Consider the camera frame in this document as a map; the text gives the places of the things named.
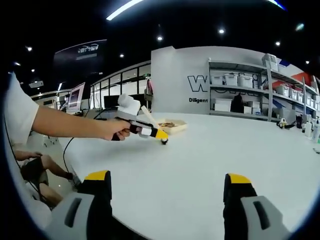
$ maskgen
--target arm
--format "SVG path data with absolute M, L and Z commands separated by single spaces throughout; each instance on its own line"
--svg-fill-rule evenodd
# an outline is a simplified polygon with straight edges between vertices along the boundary
M 121 140 L 129 135 L 130 123 L 122 120 L 99 121 L 74 116 L 39 106 L 32 130 L 52 137 L 99 138 L 111 140 L 117 133 Z
M 36 152 L 29 152 L 29 151 L 15 150 L 15 151 L 13 151 L 13 153 L 14 153 L 14 157 L 17 161 L 24 161 L 26 159 L 36 158 L 36 157 L 41 156 L 40 154 L 38 154 Z

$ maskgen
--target metal shelf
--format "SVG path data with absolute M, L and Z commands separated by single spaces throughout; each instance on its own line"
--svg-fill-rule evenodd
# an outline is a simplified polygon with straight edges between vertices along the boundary
M 299 80 L 294 79 L 293 77 L 287 76 L 287 75 L 285 75 L 283 73 L 271 70 L 271 76 L 272 76 L 272 78 L 274 78 L 276 80 L 281 80 L 281 81 L 284 81 L 286 83 L 292 84 L 295 87 L 300 88 L 302 90 L 304 89 L 303 82 L 300 82 Z M 308 86 L 308 85 L 305 85 L 305 91 L 307 91 L 308 93 L 310 93 L 312 95 L 317 95 L 316 90 L 313 89 L 312 87 Z
M 209 61 L 209 68 L 216 70 L 234 70 L 261 74 L 267 70 L 265 66 L 227 61 Z
M 239 92 L 246 92 L 246 93 L 259 93 L 259 94 L 269 94 L 269 91 L 261 90 L 257 88 L 248 88 L 242 86 L 230 86 L 230 85 L 210 85 L 212 89 L 225 89 L 225 90 L 234 90 Z
M 231 111 L 210 110 L 210 115 L 236 117 L 236 118 L 243 118 L 243 119 L 263 119 L 263 120 L 268 120 L 267 116 L 260 116 L 260 115 L 246 114 L 246 113 L 238 113 L 238 112 L 231 112 Z
M 298 104 L 298 105 L 300 105 L 300 106 L 302 106 L 302 107 L 305 105 L 303 102 L 297 101 L 297 100 L 295 100 L 295 99 L 293 99 L 293 98 L 291 98 L 291 97 L 283 96 L 283 95 L 278 94 L 278 93 L 273 93 L 272 95 L 273 95 L 274 97 L 287 100 L 287 101 L 290 102 L 290 103 Z M 308 106 L 308 105 L 306 105 L 306 108 L 307 108 L 307 109 L 310 109 L 310 110 L 312 110 L 312 111 L 316 111 L 315 108 L 313 108 L 313 107 L 311 107 L 311 106 Z

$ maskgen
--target person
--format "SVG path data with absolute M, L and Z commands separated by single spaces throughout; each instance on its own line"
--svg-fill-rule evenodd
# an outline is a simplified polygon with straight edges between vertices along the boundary
M 14 157 L 18 161 L 22 178 L 32 183 L 40 197 L 44 197 L 53 207 L 57 206 L 63 197 L 49 187 L 45 179 L 41 179 L 41 175 L 49 170 L 52 174 L 65 178 L 67 180 L 73 179 L 73 174 L 64 171 L 58 164 L 56 164 L 49 155 L 42 155 L 40 152 L 29 152 L 14 150 Z
M 97 138 L 107 141 L 111 141 L 114 134 L 121 141 L 130 136 L 130 123 L 124 120 L 99 121 L 39 106 L 21 89 L 14 73 L 11 74 L 6 93 L 4 118 L 14 144 L 25 144 L 31 130 L 51 137 Z

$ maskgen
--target white t-shirt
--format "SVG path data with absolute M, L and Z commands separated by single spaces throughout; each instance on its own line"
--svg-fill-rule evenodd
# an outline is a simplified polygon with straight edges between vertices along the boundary
M 26 144 L 39 105 L 21 89 L 14 73 L 6 94 L 4 118 L 11 144 Z

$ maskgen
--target black shorts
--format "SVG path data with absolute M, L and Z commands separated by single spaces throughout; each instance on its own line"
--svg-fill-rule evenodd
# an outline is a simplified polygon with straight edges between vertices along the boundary
M 33 183 L 39 189 L 39 184 L 41 183 L 39 182 L 39 178 L 45 171 L 41 157 L 31 160 L 26 165 L 22 166 L 20 171 L 24 180 Z

